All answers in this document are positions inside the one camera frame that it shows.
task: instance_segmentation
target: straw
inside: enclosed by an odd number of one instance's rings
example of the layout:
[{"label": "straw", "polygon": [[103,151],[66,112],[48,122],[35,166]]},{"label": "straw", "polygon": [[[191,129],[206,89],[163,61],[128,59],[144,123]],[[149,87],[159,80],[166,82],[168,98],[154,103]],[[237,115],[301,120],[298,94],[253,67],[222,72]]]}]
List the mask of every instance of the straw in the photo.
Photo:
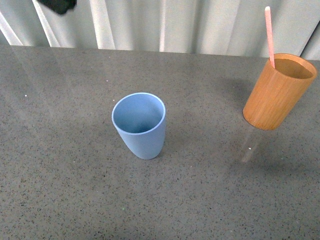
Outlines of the straw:
[{"label": "straw", "polygon": [[265,25],[266,25],[266,36],[268,38],[270,62],[272,67],[275,68],[274,40],[272,37],[271,10],[269,6],[267,6],[264,9],[264,16],[265,16]]}]

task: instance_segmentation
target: curtain fold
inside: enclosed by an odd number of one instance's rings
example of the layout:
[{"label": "curtain fold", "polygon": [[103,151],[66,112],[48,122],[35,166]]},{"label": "curtain fold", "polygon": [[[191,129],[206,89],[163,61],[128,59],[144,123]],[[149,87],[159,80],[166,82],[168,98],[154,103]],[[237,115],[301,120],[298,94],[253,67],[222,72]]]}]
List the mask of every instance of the curtain fold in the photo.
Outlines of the curtain fold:
[{"label": "curtain fold", "polygon": [[267,57],[266,6],[275,52],[320,60],[319,0],[2,0],[0,44]]}]

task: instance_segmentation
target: blue cup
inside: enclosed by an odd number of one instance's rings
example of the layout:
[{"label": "blue cup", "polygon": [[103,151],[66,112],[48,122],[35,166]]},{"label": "blue cup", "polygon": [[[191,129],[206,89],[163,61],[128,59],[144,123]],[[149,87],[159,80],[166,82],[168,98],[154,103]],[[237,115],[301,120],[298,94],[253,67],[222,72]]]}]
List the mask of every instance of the blue cup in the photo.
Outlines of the blue cup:
[{"label": "blue cup", "polygon": [[112,122],[127,147],[141,159],[153,159],[165,142],[166,108],[153,94],[137,92],[112,110]]}]

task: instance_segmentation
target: table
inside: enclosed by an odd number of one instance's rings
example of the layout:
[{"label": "table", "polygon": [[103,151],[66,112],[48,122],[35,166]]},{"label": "table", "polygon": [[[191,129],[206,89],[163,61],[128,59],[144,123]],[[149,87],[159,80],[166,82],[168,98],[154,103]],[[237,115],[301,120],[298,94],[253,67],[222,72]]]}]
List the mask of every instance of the table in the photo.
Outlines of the table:
[{"label": "table", "polygon": [[[273,131],[242,109],[266,58],[0,46],[3,239],[318,239],[320,81]],[[312,61],[320,70],[320,61]],[[134,156],[111,112],[167,109]]]}]

